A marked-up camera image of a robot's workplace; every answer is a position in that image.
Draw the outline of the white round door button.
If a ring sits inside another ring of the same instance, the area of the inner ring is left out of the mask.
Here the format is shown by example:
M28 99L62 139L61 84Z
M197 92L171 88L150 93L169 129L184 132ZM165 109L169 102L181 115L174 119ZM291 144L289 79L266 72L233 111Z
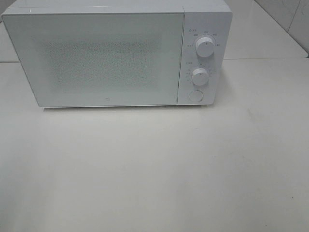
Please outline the white round door button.
M199 90L192 91L189 94L189 100L192 102L200 102L203 100L203 97L204 97L203 92Z

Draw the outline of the white round knob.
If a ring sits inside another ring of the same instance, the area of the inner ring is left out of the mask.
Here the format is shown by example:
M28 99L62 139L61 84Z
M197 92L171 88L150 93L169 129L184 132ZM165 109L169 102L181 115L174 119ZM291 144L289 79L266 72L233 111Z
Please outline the white round knob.
M204 68L197 68L192 71L191 79L195 86L203 86L208 83L210 74Z
M215 41L212 37L205 35L195 42L196 53L201 58L207 58L214 53Z

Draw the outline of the white microwave door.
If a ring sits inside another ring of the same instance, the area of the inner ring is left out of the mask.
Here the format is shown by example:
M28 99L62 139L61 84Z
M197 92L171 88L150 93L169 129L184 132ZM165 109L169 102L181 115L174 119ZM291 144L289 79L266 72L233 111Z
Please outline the white microwave door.
M5 15L40 107L175 105L183 14Z

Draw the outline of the white microwave oven body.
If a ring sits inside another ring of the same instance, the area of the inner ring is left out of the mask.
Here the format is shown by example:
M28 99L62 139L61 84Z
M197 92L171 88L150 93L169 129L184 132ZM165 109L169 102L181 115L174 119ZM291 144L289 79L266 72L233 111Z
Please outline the white microwave oven body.
M5 15L174 13L182 13L184 16L175 105L210 105L215 99L233 17L229 6L223 0L17 0L3 12L1 18L3 21ZM214 53L207 58L201 58L196 53L195 42L205 35L214 39ZM197 68L204 68L210 74L208 83L203 86L195 86L192 82L192 71ZM202 101L189 100L189 94L195 90L203 92Z

